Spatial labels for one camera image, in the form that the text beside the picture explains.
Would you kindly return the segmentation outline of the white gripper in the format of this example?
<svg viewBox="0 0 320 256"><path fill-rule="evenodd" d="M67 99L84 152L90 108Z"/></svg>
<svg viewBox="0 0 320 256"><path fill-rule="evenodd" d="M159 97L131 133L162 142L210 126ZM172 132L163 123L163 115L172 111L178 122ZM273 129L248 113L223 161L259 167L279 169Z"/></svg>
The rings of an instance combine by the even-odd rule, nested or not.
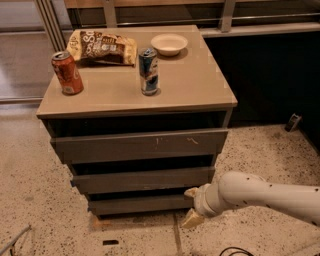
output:
<svg viewBox="0 0 320 256"><path fill-rule="evenodd" d="M191 208L187 212L181 223L182 228L194 228L204 222L204 217L213 218L223 212L217 184L189 188L184 192L184 195L188 198L194 198L195 209Z"/></svg>

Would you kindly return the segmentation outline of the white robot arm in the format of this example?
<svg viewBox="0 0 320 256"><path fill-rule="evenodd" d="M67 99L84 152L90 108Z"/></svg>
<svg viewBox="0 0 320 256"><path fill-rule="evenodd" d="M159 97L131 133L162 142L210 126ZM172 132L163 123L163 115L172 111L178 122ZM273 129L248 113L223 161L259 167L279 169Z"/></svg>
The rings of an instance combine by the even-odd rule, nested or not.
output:
<svg viewBox="0 0 320 256"><path fill-rule="evenodd" d="M270 183L257 175L230 171L217 182L188 189L184 194L193 199L193 207L182 221L183 228L193 228L206 218L249 206L267 207L320 225L319 186Z"/></svg>

